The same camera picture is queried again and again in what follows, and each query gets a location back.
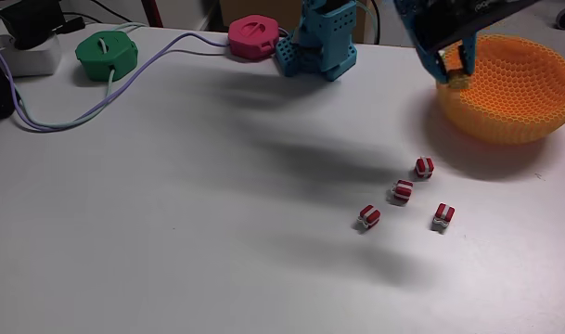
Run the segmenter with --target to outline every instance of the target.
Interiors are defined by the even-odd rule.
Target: white table
[[[103,97],[74,55],[101,27],[19,81],[40,120]],[[179,33],[132,32],[139,63]],[[414,50],[357,48],[335,83],[172,53],[80,128],[0,122],[0,334],[565,333],[565,125],[485,146],[440,116]],[[385,203],[420,155],[431,180]]]

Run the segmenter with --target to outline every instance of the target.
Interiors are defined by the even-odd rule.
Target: small cube
[[[370,229],[379,222],[380,217],[381,213],[379,210],[375,209],[372,205],[367,205],[360,211],[358,222],[362,224],[364,228]]]
[[[432,219],[432,223],[434,225],[440,225],[443,228],[447,228],[451,223],[451,219],[453,218],[453,214],[456,213],[456,209],[450,207],[447,204],[441,203],[437,212],[434,214],[434,219]]]
[[[410,200],[410,196],[412,196],[412,189],[414,188],[414,184],[410,181],[405,180],[398,180],[393,186],[393,196],[395,199],[407,203]]]
[[[450,89],[462,90],[469,88],[469,75],[463,69],[447,72],[447,85]]]
[[[416,169],[415,173],[418,178],[430,178],[432,176],[432,172],[434,171],[434,163],[432,163],[432,159],[429,157],[420,157],[416,161]]]

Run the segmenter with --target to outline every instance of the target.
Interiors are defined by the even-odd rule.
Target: white power strip
[[[54,34],[41,45],[28,50],[14,47],[14,37],[0,35],[0,53],[13,77],[50,75],[55,73],[61,61],[59,39]]]

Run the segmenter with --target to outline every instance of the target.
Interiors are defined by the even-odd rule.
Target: orange mesh bowl
[[[478,38],[469,89],[437,84],[447,118],[464,132],[497,144],[540,139],[565,123],[565,59],[537,43],[511,36]],[[456,47],[448,70],[461,68]]]

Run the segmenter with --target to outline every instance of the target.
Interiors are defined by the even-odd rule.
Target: pink device
[[[249,15],[230,24],[230,52],[241,58],[258,60],[274,53],[279,40],[278,22],[261,15]]]

